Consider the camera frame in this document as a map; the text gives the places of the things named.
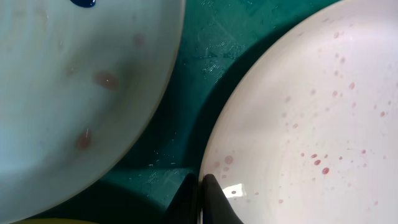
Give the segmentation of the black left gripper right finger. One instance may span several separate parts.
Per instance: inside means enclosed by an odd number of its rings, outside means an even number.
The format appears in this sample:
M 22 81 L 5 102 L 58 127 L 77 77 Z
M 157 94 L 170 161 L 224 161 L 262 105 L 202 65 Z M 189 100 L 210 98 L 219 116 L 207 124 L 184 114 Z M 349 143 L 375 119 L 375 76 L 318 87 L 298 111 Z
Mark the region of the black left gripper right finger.
M 213 174 L 204 176 L 201 183 L 203 224 L 243 224 L 235 214 Z

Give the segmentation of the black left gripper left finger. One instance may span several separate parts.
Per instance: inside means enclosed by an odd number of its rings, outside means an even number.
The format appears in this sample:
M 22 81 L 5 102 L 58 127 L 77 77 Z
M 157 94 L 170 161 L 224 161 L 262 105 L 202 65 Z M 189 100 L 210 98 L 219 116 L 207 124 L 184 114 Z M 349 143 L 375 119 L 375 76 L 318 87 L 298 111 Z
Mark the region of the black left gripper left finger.
M 198 179 L 194 174 L 187 174 L 166 209 L 161 224 L 197 224 L 197 196 Z

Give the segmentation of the white plate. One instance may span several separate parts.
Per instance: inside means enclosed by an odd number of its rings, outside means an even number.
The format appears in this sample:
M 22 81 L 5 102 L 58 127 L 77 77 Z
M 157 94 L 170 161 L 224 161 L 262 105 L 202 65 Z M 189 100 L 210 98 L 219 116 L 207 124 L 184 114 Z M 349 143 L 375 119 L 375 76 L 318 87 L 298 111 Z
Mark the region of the white plate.
M 244 223 L 397 222 L 397 1 L 340 1 L 270 47 L 201 175 Z

